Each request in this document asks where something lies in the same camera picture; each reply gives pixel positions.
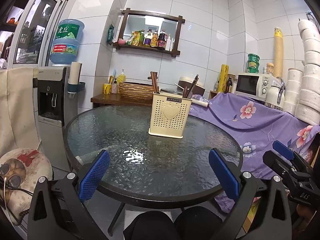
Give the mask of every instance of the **table leg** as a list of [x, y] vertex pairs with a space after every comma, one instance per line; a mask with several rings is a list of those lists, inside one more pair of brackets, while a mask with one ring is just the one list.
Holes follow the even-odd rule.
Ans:
[[113, 217], [113, 220], [111, 221], [111, 224], [110, 224], [110, 226], [109, 226], [109, 228], [108, 228], [108, 234], [109, 234], [109, 236], [112, 236], [112, 235], [113, 235], [113, 234], [112, 234], [112, 229], [113, 229], [115, 223], [117, 222], [117, 220], [118, 220], [118, 218], [119, 218], [119, 216], [120, 216], [120, 214], [121, 214], [124, 206], [125, 206], [125, 203], [121, 203], [120, 206], [119, 206], [119, 208], [118, 208], [118, 210], [117, 210], [117, 212], [116, 212], [116, 214], [115, 214], [115, 216]]

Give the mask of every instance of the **kettle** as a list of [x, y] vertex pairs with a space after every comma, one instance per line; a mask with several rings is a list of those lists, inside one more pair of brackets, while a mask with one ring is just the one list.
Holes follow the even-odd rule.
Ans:
[[264, 105], [282, 111], [285, 85], [281, 77], [277, 77], [277, 79], [281, 81], [281, 87], [271, 86], [269, 88]]

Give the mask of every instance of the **woven basin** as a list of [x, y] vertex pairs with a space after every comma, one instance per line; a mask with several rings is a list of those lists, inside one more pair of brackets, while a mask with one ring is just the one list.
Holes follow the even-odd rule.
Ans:
[[148, 101], [153, 98], [153, 86], [149, 84], [121, 82], [119, 83], [119, 94], [124, 98], [135, 101]]

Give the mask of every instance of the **microwave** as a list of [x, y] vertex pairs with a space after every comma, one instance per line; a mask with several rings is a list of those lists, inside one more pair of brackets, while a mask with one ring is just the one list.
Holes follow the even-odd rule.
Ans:
[[241, 73], [235, 94], [265, 102], [271, 86], [281, 87], [281, 82], [270, 74]]

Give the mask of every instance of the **round glass table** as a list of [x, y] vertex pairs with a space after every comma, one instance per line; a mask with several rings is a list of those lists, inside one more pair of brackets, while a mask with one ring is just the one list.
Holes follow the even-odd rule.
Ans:
[[182, 139], [148, 134], [151, 107], [104, 106], [83, 112], [66, 127], [73, 168], [92, 162], [101, 149], [110, 166], [98, 190], [122, 203], [153, 209], [199, 204], [222, 192], [208, 155], [220, 150], [242, 166], [238, 143], [219, 127], [189, 116]]

